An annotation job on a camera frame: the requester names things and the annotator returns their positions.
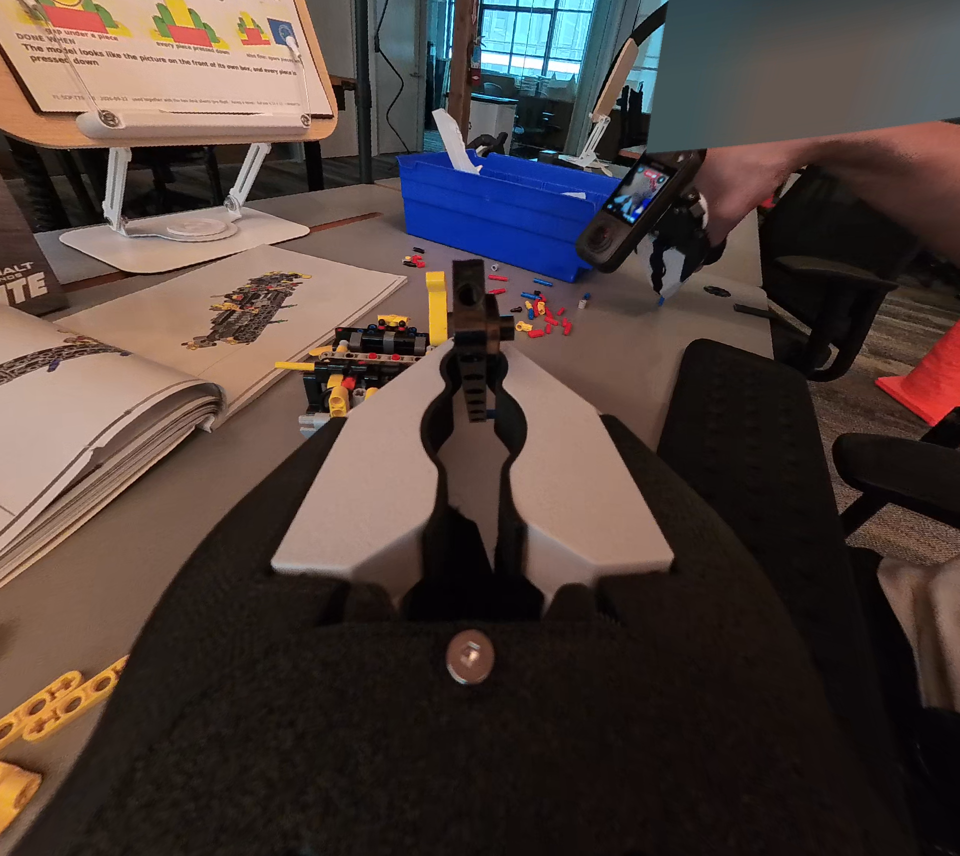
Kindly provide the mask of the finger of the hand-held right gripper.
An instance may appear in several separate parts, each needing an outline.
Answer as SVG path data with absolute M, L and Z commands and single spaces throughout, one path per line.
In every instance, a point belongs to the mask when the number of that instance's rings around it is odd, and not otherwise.
M 656 299 L 659 296 L 672 296 L 664 293 L 664 253 L 670 248 L 671 245 L 655 234 L 647 235 L 641 242 L 641 265 Z
M 708 246 L 689 247 L 680 250 L 670 247 L 663 253 L 663 293 L 674 295 L 692 274 L 700 270 L 710 255 Z

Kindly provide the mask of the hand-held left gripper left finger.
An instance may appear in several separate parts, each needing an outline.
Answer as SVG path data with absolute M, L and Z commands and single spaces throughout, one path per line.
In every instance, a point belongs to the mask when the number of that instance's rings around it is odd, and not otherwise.
M 413 619 L 492 618 L 492 424 L 474 425 L 449 339 L 357 406 L 271 559 L 384 590 Z

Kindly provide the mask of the black lego frame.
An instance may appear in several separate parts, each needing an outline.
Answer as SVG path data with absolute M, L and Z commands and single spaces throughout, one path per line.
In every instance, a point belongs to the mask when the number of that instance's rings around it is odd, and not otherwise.
M 486 290 L 481 259 L 452 262 L 450 332 L 471 423 L 488 419 L 488 390 L 503 361 L 501 346 L 514 340 L 516 321 L 502 314 L 497 297 Z

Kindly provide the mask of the person's right forearm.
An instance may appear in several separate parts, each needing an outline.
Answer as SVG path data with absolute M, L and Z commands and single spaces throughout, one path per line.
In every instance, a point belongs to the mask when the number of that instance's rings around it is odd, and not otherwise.
M 794 141 L 789 148 L 790 169 L 820 167 L 935 250 L 958 257 L 958 121 Z

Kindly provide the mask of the partly built lego chassis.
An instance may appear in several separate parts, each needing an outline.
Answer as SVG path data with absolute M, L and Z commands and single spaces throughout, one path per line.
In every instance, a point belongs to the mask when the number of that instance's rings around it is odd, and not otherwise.
M 446 274 L 425 274 L 429 327 L 417 329 L 407 316 L 379 313 L 360 327 L 339 327 L 328 346 L 309 351 L 305 361 L 277 361 L 277 370 L 302 375 L 307 409 L 298 418 L 300 433 L 312 437 L 331 419 L 346 418 L 365 400 L 426 358 L 449 336 Z

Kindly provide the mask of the yellow lego beam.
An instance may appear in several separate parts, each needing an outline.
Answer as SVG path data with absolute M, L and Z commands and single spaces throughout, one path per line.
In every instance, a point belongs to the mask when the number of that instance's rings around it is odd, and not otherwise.
M 28 743 L 42 742 L 64 730 L 92 708 L 100 706 L 114 693 L 128 660 L 129 656 L 124 655 L 89 680 L 80 682 L 69 692 L 60 695 L 36 718 L 25 724 L 21 738 Z
M 30 721 L 39 718 L 62 696 L 72 692 L 85 681 L 79 670 L 69 670 L 34 693 L 24 702 L 1 717 L 1 750 L 21 738 Z

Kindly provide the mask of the lego set box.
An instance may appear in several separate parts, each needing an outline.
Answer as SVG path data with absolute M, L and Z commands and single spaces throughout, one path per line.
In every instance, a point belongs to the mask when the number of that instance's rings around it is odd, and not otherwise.
M 1 306 L 40 317 L 68 299 L 26 217 L 1 180 Z

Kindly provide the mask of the person's right hand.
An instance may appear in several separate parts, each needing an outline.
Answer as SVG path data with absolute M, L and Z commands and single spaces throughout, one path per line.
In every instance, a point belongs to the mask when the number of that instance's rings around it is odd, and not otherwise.
M 694 185 L 705 204 L 705 233 L 718 247 L 758 205 L 767 200 L 807 152 L 805 140 L 711 147 Z

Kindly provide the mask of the blue plastic bin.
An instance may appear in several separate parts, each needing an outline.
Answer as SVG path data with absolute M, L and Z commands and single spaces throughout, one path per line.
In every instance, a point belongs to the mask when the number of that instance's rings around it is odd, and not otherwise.
M 501 154 L 477 164 L 469 174 L 445 152 L 398 157 L 410 236 L 569 283 L 589 268 L 575 243 L 618 179 Z

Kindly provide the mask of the black mesh-back office chair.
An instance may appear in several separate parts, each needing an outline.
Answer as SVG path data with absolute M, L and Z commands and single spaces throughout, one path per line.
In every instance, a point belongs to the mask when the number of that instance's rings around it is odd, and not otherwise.
M 920 440 L 839 436 L 834 466 L 860 493 L 839 513 L 806 380 L 698 339 L 681 358 L 657 452 L 754 553 L 839 706 L 872 645 L 893 705 L 906 716 L 926 707 L 879 580 L 883 559 L 846 537 L 889 506 L 958 529 L 957 409 Z

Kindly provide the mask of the large paned window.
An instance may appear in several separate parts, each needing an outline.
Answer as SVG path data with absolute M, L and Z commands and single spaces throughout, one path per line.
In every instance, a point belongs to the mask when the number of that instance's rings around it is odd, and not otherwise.
M 484 72 L 569 81 L 581 74 L 596 0 L 482 0 Z

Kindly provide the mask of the open instruction booklet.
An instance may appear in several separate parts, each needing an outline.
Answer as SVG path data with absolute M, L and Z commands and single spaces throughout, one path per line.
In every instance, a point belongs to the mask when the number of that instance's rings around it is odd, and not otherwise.
M 406 282 L 262 245 L 55 322 L 3 309 L 2 583 Z

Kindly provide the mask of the orange traffic cone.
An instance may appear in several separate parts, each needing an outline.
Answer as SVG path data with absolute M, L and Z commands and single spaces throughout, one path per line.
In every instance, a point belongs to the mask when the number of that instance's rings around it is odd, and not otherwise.
M 959 407 L 959 322 L 906 375 L 881 377 L 875 385 L 933 427 Z

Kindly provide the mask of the printed instruction sheet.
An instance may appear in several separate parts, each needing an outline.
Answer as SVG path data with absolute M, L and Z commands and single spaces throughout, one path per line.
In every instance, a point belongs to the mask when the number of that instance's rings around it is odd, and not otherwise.
M 1 37 L 42 112 L 333 116 L 295 0 L 1 0 Z

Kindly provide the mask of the wooden post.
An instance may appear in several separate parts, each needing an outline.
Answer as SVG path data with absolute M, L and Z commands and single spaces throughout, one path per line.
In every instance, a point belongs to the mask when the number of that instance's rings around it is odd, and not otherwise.
M 452 53 L 449 62 L 447 112 L 459 125 L 463 141 L 470 141 L 474 50 L 479 34 L 480 0 L 454 0 Z

